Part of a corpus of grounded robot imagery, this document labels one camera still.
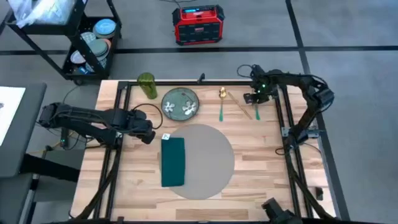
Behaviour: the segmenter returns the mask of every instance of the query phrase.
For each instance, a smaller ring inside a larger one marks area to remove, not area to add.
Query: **gray floor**
[[[398,2],[395,0],[292,0],[306,46],[397,45]],[[177,47],[173,41],[171,12],[175,5],[157,0],[117,0],[115,8],[123,21],[123,40],[118,48]],[[296,46],[285,1],[198,0],[182,6],[220,4],[226,21],[224,39],[211,45]],[[0,18],[6,13],[0,2]],[[89,1],[89,16],[110,14],[105,1]],[[64,37],[35,36],[43,49],[67,49]],[[8,27],[0,35],[0,50],[30,50]],[[336,93],[334,105],[325,113],[348,209],[353,220],[397,223],[398,214],[398,53],[310,52],[312,73],[325,78]],[[53,55],[57,63],[65,56]],[[302,72],[297,52],[240,52],[184,54],[119,54],[112,79],[135,79],[142,72],[157,78],[237,78],[236,67],[258,63],[265,69]],[[0,82],[45,81],[44,104],[62,101],[74,85],[65,81],[39,56],[0,56]],[[83,86],[67,103],[93,108],[98,86]],[[58,137],[35,128],[29,151],[42,150]],[[65,220],[72,198],[39,203],[34,223]]]

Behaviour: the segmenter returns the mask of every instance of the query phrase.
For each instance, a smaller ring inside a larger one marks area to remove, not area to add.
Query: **wooden tabletop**
[[[117,85],[116,80],[102,82],[96,104],[97,110],[113,108]],[[141,103],[152,103],[160,108],[164,94],[175,87],[157,86],[158,97],[148,100],[142,90],[134,86],[130,109]],[[157,130],[157,135],[150,145],[125,136],[112,220],[119,216],[124,216],[124,219],[129,221],[268,220],[265,211],[261,209],[261,204],[271,197],[274,197],[283,209],[293,211],[285,159],[284,156],[275,154],[275,149],[282,146],[282,138],[274,100],[259,105],[261,120],[258,121],[254,107],[245,104],[243,100],[243,93],[250,92],[250,87],[224,87],[238,101],[239,106],[230,95],[227,95],[224,99],[223,122],[218,120],[221,103],[218,92],[221,86],[187,86],[200,99],[198,114],[193,119],[176,122],[165,118],[163,126]],[[300,89],[292,87],[288,90],[294,120],[297,122],[307,106]],[[283,98],[281,100],[285,125],[287,125]],[[148,119],[154,126],[160,123],[159,112],[155,108],[142,106],[140,110],[147,113]],[[179,127],[188,124],[207,124],[218,129],[228,138],[234,150],[234,174],[229,184],[220,193],[206,200],[188,200],[160,185],[161,136],[163,133],[173,133]],[[316,140],[309,140],[307,143],[318,147]],[[335,215],[320,152],[306,145],[300,148],[310,191],[315,192],[315,187],[321,187],[324,196],[323,201],[319,203],[328,213]],[[103,148],[86,150],[71,211],[73,216],[78,215],[96,193],[103,157]],[[299,188],[297,191],[302,215],[305,216],[302,194]],[[106,201],[105,197],[101,217],[104,216]]]

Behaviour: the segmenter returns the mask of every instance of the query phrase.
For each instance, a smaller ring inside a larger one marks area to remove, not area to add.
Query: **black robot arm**
[[[103,124],[105,128],[92,123]],[[99,111],[52,103],[43,107],[39,124],[44,128],[67,128],[83,137],[91,136],[107,146],[117,146],[121,134],[135,136],[146,144],[155,137],[152,122],[146,120],[146,114],[139,110],[116,108]]]
[[[254,93],[244,94],[246,103],[264,103],[270,98],[279,97],[278,85],[292,85],[301,89],[307,102],[307,110],[298,123],[290,128],[289,135],[284,142],[288,149],[293,149],[308,139],[307,128],[315,116],[329,107],[335,96],[327,83],[314,75],[294,75],[280,70],[265,72],[259,65],[251,66],[251,87]]]

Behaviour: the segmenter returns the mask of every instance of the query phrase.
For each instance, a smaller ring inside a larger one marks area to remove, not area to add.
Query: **green cup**
[[[155,77],[153,74],[149,72],[142,73],[138,76],[137,82],[148,99],[153,100],[157,97]]]

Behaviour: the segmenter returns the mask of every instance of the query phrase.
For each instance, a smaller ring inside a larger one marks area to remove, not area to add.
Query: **green napkin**
[[[162,139],[162,187],[176,187],[184,183],[184,138]]]

